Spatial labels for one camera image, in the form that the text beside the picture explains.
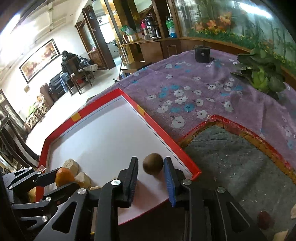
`black pot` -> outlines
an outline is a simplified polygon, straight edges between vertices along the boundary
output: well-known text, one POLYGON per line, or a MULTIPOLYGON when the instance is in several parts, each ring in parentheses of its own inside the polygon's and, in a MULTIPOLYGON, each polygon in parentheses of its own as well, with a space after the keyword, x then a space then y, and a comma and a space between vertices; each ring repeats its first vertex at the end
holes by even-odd
POLYGON ((209 46, 202 46, 202 45, 194 46, 196 62, 199 62, 199 63, 211 62, 213 58, 211 58, 210 49, 211 47, 209 46))

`brown ball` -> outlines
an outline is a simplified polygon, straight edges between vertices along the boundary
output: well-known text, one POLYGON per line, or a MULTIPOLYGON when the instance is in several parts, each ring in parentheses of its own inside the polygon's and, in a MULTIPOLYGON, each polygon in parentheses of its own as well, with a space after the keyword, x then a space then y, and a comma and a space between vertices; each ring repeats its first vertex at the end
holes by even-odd
POLYGON ((157 175, 163 168, 163 158, 157 153, 151 153, 143 160, 143 169, 149 175, 157 175))
POLYGON ((266 230, 274 225, 274 220, 271 218, 268 212, 261 211, 257 215, 257 224, 259 228, 266 230))
POLYGON ((74 181, 75 181, 75 177, 68 168, 61 167, 57 171, 55 183, 58 188, 74 181))

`wooden chair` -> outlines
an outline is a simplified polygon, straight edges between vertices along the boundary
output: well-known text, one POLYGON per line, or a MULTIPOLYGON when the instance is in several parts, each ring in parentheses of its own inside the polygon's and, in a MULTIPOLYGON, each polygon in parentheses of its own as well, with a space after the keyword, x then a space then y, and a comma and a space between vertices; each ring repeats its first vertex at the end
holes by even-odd
POLYGON ((88 77, 88 74, 84 71, 84 69, 81 66, 80 60, 77 59, 77 57, 72 57, 69 59, 65 64, 64 67, 66 68, 71 81, 73 82, 75 88, 77 89, 78 93, 81 95, 81 86, 78 84, 78 80, 82 80, 85 78, 85 80, 92 86, 90 78, 88 77))

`yellow tape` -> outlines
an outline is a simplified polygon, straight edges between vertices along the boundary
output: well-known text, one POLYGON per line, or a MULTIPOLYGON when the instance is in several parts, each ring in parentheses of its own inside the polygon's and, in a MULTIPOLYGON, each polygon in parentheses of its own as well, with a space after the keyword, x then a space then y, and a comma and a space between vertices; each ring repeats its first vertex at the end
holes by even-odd
POLYGON ((81 119, 81 116, 80 116, 80 114, 77 112, 77 113, 75 113, 74 115, 71 116, 71 119, 72 119, 74 122, 76 122, 76 121, 78 121, 78 120, 81 119))
POLYGON ((144 109, 138 105, 138 112, 145 118, 145 111, 144 109))

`purple tablecloth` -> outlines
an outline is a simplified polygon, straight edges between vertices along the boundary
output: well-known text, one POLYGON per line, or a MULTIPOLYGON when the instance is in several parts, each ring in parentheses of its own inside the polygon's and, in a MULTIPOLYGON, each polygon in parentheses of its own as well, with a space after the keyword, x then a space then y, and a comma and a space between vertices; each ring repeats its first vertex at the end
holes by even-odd
POLYGON ((90 102, 121 88, 175 141, 217 114, 265 139, 296 169, 296 91, 287 86, 276 101, 230 74, 237 64, 235 55, 211 50, 211 56, 209 64, 197 63, 193 50, 171 56, 126 77, 90 102))

